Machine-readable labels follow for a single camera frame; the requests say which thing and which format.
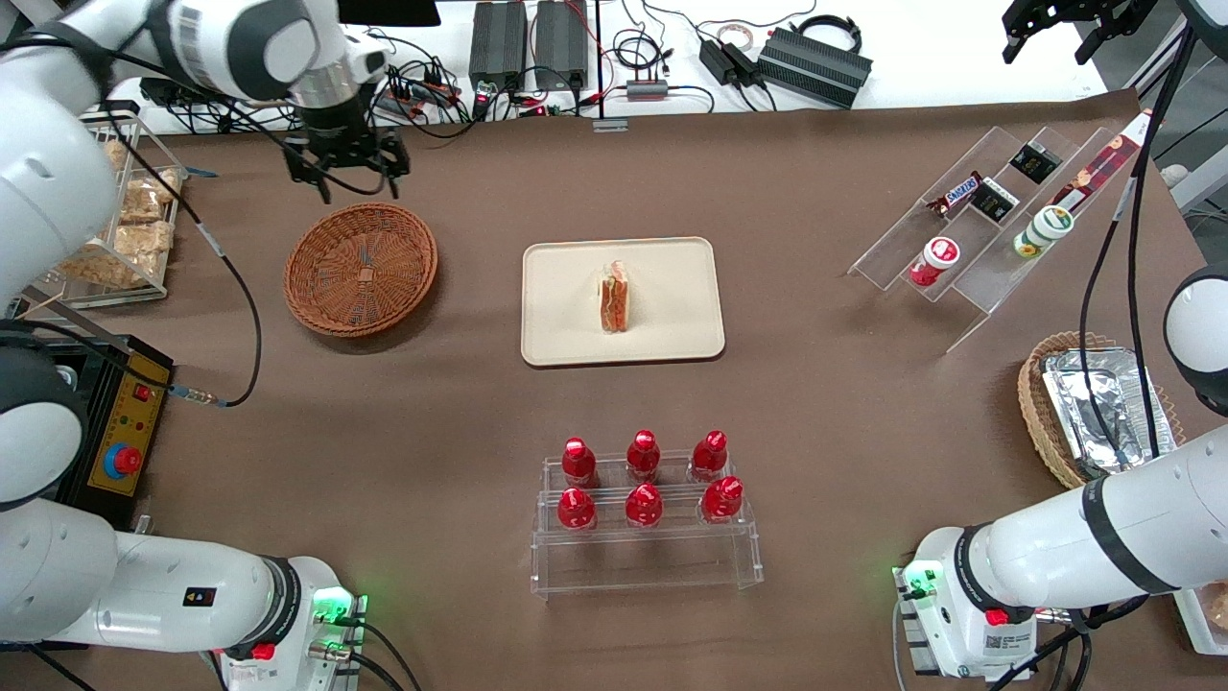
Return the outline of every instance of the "brown paper mat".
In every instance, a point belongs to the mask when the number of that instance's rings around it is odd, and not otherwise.
[[[221,173],[196,180],[190,198],[264,309],[266,361],[241,409],[169,406],[150,466],[158,531],[325,560],[371,594],[372,622],[429,691],[893,689],[890,567],[935,528],[1061,491],[1019,420],[1016,373],[1036,341],[1077,323],[1124,179],[947,357],[973,314],[882,295],[845,270],[990,126],[1027,139],[1049,124],[1083,139],[1136,112],[1131,93],[1115,93],[640,118],[625,134],[535,118],[481,124],[436,149],[406,131],[414,173],[402,203],[435,232],[440,275],[397,338],[340,353],[290,315],[281,269],[312,222],[359,199],[334,190],[336,203],[321,204],[258,136],[172,139],[185,163]],[[1165,357],[1159,322],[1202,259],[1151,179],[1138,277],[1148,366],[1192,438],[1214,419]],[[666,234],[715,247],[721,358],[550,372],[521,361],[526,247]],[[243,299],[188,226],[181,237],[169,298],[107,323],[173,356],[179,382],[233,396],[252,353]],[[1098,333],[1127,333],[1117,244],[1093,307]],[[728,432],[759,518],[765,583],[545,605],[528,587],[542,458],[571,434],[618,450],[641,427],[667,447]],[[1222,687],[1228,662],[1181,650],[1167,608],[1097,635],[1087,691]],[[193,655],[61,658],[99,689],[215,687]],[[49,675],[27,655],[0,655],[0,686],[59,689]]]

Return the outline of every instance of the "robotic arm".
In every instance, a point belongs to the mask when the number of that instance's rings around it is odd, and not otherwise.
[[[235,98],[289,93],[306,128],[287,153],[296,179],[408,172],[399,139],[373,133],[359,98],[355,72],[378,74],[384,55],[354,65],[334,0],[90,0],[31,33],[70,47],[0,54],[0,297],[115,211],[114,172],[77,122],[115,81],[149,74],[115,52]],[[75,458],[84,411],[32,345],[0,333],[0,641],[223,650],[232,691],[330,689],[345,631],[329,622],[360,605],[323,562],[115,533],[38,498]]]

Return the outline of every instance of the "clear acrylic shelf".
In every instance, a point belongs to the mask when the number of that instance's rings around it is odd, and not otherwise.
[[[586,491],[597,506],[597,525],[573,531],[559,523],[559,498],[567,484],[558,457],[545,459],[543,490],[533,522],[533,594],[636,590],[705,585],[749,588],[764,579],[759,529],[749,500],[723,524],[700,519],[706,484],[691,482],[690,452],[662,452],[657,482],[664,514],[655,528],[626,523],[628,493],[637,485],[626,475],[625,454],[597,457],[600,487]],[[721,476],[733,475],[726,464]]]
[[[980,313],[950,345],[947,350],[949,353],[955,345],[989,319],[1047,253],[1030,259],[1020,257],[1012,244],[1014,236],[1022,232],[1036,211],[1045,206],[1114,136],[1111,130],[1100,128],[1078,146],[1051,128],[1041,129],[1029,141],[1040,144],[1057,155],[1062,162],[1041,184],[1036,184],[1009,162],[1024,142],[995,126],[938,178],[861,258],[853,261],[849,272],[860,272],[879,290],[889,290],[900,281],[931,302],[937,302],[954,288]],[[993,221],[968,203],[949,217],[941,217],[926,206],[927,203],[968,179],[973,171],[993,178],[1019,199],[1001,221]],[[1076,218],[1090,206],[1094,196],[1104,187],[1105,184],[1100,184],[1092,198],[1078,206],[1073,214]],[[932,285],[916,285],[907,276],[909,266],[920,257],[926,241],[937,234],[950,237],[959,244],[959,263],[939,275]]]

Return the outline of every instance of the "round woven basket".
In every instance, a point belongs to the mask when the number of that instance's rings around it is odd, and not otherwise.
[[[286,260],[290,312],[327,335],[371,335],[405,318],[435,280],[438,250],[422,218],[368,203],[329,214]]]
[[[1094,333],[1087,334],[1088,349],[1108,349],[1111,345],[1116,345],[1111,338]],[[1023,421],[1028,426],[1028,434],[1032,436],[1032,444],[1040,454],[1040,460],[1045,461],[1049,473],[1054,474],[1054,477],[1067,490],[1082,487],[1087,484],[1087,479],[1078,471],[1078,466],[1074,465],[1074,459],[1066,447],[1066,434],[1062,432],[1057,414],[1054,412],[1054,406],[1049,401],[1045,382],[1040,377],[1040,361],[1052,353],[1071,349],[1078,349],[1078,333],[1073,330],[1056,333],[1041,340],[1024,361],[1023,367],[1019,368],[1019,410],[1023,411]],[[1156,396],[1173,428],[1173,439],[1179,447],[1185,444],[1185,431],[1181,430],[1181,423],[1173,412],[1173,403],[1168,400],[1159,387],[1154,384],[1152,387],[1156,389]]]

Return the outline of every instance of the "snickers bar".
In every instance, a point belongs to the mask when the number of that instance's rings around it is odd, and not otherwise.
[[[943,194],[942,199],[935,199],[933,201],[930,201],[928,204],[926,204],[926,206],[933,209],[935,212],[937,212],[939,216],[946,217],[947,214],[949,214],[955,209],[955,206],[970,199],[973,191],[975,191],[976,188],[980,185],[981,185],[981,173],[973,171],[973,174],[964,182],[960,182],[959,187]]]

